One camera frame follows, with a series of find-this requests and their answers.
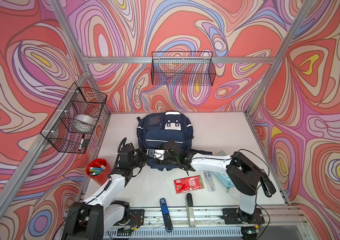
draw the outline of navy blue backpack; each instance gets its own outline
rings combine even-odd
[[[170,140],[179,144],[183,151],[191,150],[193,125],[185,115],[179,112],[152,113],[143,119],[138,118],[138,121],[138,144],[143,150],[163,149],[163,145]],[[152,157],[147,159],[147,165],[161,171],[177,168],[174,163],[164,165]]]

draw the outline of mounting plate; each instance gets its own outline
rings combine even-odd
[[[145,210],[144,209],[130,209],[130,221],[127,225],[129,226],[136,226],[136,225],[143,225],[145,220]],[[120,226],[124,227],[125,225],[119,225],[118,223],[115,223],[114,226]]]
[[[237,210],[238,209],[222,209],[223,216],[221,216],[221,218],[225,220],[225,224],[242,224],[242,221],[238,220],[238,218],[240,218],[240,215],[237,213]],[[248,223],[258,225],[265,223],[265,219],[262,215],[261,209],[254,209],[254,213],[253,215],[251,215]]]

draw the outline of marker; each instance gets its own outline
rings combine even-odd
[[[79,148],[78,148],[78,152],[80,152],[82,150],[82,144],[83,141],[85,141],[85,134],[82,135],[82,139],[80,140],[80,144],[79,144]]]
[[[101,173],[102,173],[101,171],[99,171],[99,172],[93,172],[93,173],[91,173],[91,176],[100,175]]]
[[[100,168],[100,167],[91,167],[90,169],[92,169],[92,170],[98,170],[98,171],[103,171],[103,168]]]

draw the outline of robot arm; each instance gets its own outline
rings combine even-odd
[[[123,146],[109,179],[84,202],[71,205],[61,240],[101,240],[115,223],[130,224],[129,203],[113,199],[134,177],[133,170],[145,164],[146,155],[140,149]]]
[[[241,152],[234,152],[231,156],[184,153],[174,141],[167,142],[164,149],[164,161],[175,163],[183,170],[208,170],[227,174],[241,193],[238,215],[243,223],[248,222],[254,214],[259,182],[267,197],[271,197],[276,192],[264,170],[257,167]]]

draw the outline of colorful wall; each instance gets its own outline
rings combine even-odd
[[[151,56],[211,50],[215,56],[274,56],[300,0],[62,1],[86,56]],[[243,111],[267,64],[216,64],[211,86],[152,86],[150,64],[93,64],[112,112]]]
[[[317,2],[251,118],[290,201],[340,240],[340,0]]]
[[[81,75],[48,0],[0,0],[0,191]],[[0,221],[0,240],[50,239],[78,194],[86,154],[50,145]]]

